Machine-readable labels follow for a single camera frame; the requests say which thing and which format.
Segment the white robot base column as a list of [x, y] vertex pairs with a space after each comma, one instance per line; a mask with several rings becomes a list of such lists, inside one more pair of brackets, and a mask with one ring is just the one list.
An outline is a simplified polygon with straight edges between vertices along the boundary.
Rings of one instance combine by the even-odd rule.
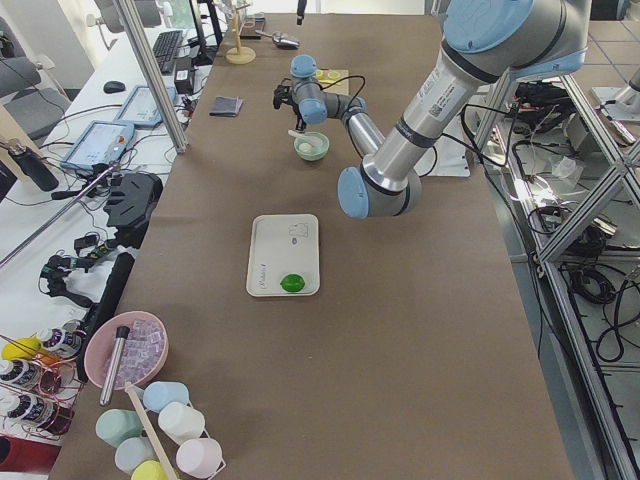
[[[434, 16], [442, 27], [446, 9], [451, 1], [425, 1], [425, 14]], [[481, 86], [477, 93], [471, 97], [471, 103], [488, 106], [488, 97], [493, 93], [493, 85]], [[472, 107], [470, 109], [473, 129], [479, 125], [479, 120], [484, 109]], [[470, 175], [469, 163], [467, 160], [466, 147], [455, 140], [460, 140], [471, 145], [466, 134], [463, 132], [460, 114], [448, 124], [443, 135], [434, 147], [428, 150], [425, 155], [415, 165], [416, 173], [421, 176], [446, 176], [446, 177], [468, 177]]]

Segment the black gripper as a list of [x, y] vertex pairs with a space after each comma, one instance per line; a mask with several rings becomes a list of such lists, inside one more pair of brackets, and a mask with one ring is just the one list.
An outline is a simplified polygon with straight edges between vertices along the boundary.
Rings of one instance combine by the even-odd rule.
[[[296, 24], [302, 25], [306, 12], [306, 0], [297, 1]], [[279, 110], [282, 105], [292, 108], [296, 115], [295, 130], [300, 133], [306, 132], [306, 121], [303, 119], [299, 110], [299, 105], [294, 99], [294, 90], [296, 87], [304, 85], [306, 80], [294, 80], [291, 78], [283, 78], [273, 91], [273, 107]]]

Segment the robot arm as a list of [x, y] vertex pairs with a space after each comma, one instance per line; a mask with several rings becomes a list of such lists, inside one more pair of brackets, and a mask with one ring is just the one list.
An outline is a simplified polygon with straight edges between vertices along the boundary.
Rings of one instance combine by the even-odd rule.
[[371, 120], [358, 96], [325, 91], [313, 57], [297, 55], [289, 80], [274, 91], [304, 130], [329, 118], [344, 125], [362, 161], [344, 169], [337, 192], [351, 218], [398, 216], [418, 202], [414, 167], [435, 145], [479, 87], [504, 73], [541, 80], [581, 68], [587, 50], [588, 1], [452, 1], [443, 22], [436, 65], [389, 134]]

